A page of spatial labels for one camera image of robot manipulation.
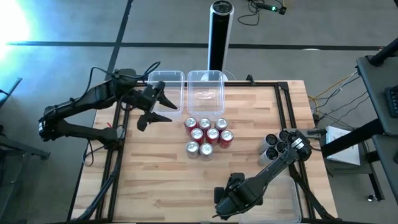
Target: wooden tabletop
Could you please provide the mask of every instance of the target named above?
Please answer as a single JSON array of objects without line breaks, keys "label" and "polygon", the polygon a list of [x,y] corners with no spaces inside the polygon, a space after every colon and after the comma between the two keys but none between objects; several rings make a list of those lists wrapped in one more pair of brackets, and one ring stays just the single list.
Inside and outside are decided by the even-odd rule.
[{"label": "wooden tabletop", "polygon": [[[303,81],[288,81],[295,120],[298,128],[313,128],[314,123]],[[282,93],[285,117],[289,116]],[[226,87],[225,112],[228,129],[234,133],[231,147],[214,148],[212,161],[189,159],[185,144],[190,139],[183,120],[188,117],[184,108],[181,121],[153,123],[145,132],[136,129],[140,111],[133,111],[126,132],[123,163],[119,178],[114,222],[220,222],[215,214],[214,187],[224,187],[232,172],[256,175],[263,167],[257,164],[256,152],[261,139],[281,130],[275,90],[271,87]],[[97,111],[94,128],[111,123],[115,106]],[[319,143],[312,141],[313,147]],[[93,147],[101,146],[93,142]],[[84,167],[73,208],[72,218],[81,215],[100,189],[106,151],[95,152],[93,166]],[[313,151],[305,162],[312,192],[333,216],[337,216],[329,180],[320,152]],[[246,218],[260,220],[294,220],[294,191],[287,170],[271,182],[264,204],[254,207]],[[300,199],[307,214],[305,201]],[[104,206],[104,215],[108,203]],[[229,222],[238,222],[239,216]]]}]

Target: black cylindrical tower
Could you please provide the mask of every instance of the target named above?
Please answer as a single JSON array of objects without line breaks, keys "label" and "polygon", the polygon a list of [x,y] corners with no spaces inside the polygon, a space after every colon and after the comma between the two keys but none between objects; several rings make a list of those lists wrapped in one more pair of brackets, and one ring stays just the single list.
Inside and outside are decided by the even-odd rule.
[{"label": "black cylindrical tower", "polygon": [[233,15],[234,7],[228,1],[216,1],[210,7],[208,70],[224,69]]}]

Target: plastic bin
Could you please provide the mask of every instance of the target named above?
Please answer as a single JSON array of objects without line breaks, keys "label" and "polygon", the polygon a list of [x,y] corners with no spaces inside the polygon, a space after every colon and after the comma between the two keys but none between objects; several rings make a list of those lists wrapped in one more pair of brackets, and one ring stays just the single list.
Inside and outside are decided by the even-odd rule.
[{"label": "plastic bin", "polygon": [[263,196],[263,204],[240,214],[240,224],[300,223],[301,211],[295,182],[280,176],[272,180]]},{"label": "plastic bin", "polygon": [[165,82],[164,94],[177,107],[177,110],[163,106],[157,102],[154,112],[173,121],[181,118],[184,102],[184,73],[180,71],[154,71],[148,76],[148,84],[156,85]]},{"label": "plastic bin", "polygon": [[[214,121],[225,111],[224,80],[220,71],[191,71],[188,74],[187,109],[194,118]],[[210,81],[200,81],[208,76]]]}]

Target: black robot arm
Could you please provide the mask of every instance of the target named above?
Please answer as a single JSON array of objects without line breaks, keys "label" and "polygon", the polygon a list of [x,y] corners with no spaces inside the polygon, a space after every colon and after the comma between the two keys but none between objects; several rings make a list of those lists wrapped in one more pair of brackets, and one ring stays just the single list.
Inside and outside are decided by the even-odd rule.
[{"label": "black robot arm", "polygon": [[113,128],[95,129],[67,123],[64,119],[90,109],[109,108],[115,101],[121,101],[133,108],[144,111],[137,122],[137,128],[144,131],[148,123],[171,121],[152,112],[156,101],[169,108],[177,109],[164,95],[164,82],[156,86],[147,85],[143,90],[135,90],[137,86],[136,72],[133,69],[122,69],[111,74],[111,79],[87,90],[77,99],[59,105],[48,106],[39,119],[39,134],[43,141],[55,140],[62,136],[73,136],[99,140],[109,146],[116,144],[118,132]]},{"label": "black robot arm", "polygon": [[[233,173],[228,179],[225,189],[215,188],[216,215],[214,217],[219,216],[221,219],[227,220],[233,215],[247,212],[256,205],[262,205],[262,197],[269,182],[294,162],[306,161],[311,155],[311,150],[310,141],[300,131],[290,133],[285,144],[285,151],[255,177],[245,179],[244,174]],[[303,184],[297,171],[293,178],[306,194],[310,194],[309,198],[316,205],[315,208],[320,216],[324,219],[335,220]]]}]

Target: red soda can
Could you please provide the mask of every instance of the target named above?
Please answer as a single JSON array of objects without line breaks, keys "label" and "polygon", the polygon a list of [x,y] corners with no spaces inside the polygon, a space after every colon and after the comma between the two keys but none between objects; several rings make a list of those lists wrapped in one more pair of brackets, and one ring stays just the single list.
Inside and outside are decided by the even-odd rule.
[{"label": "red soda can", "polygon": [[220,136],[219,132],[215,128],[210,128],[206,132],[206,141],[211,145],[216,145],[218,143],[218,136]]},{"label": "red soda can", "polygon": [[190,134],[192,130],[198,127],[198,121],[195,118],[188,118],[184,122],[184,125],[187,133]]},{"label": "red soda can", "polygon": [[202,118],[199,121],[199,128],[205,133],[211,128],[211,121],[208,118]]},{"label": "red soda can", "polygon": [[203,144],[203,140],[205,139],[203,131],[199,128],[195,128],[194,130],[191,131],[191,138],[199,145]]},{"label": "red soda can", "polygon": [[233,138],[234,135],[230,130],[224,130],[220,135],[220,140],[218,141],[218,144],[220,145],[220,147],[226,149],[232,144]]},{"label": "red soda can", "polygon": [[226,129],[226,127],[228,126],[228,122],[227,120],[225,120],[224,118],[220,118],[216,121],[216,129],[220,132],[220,134]]}]

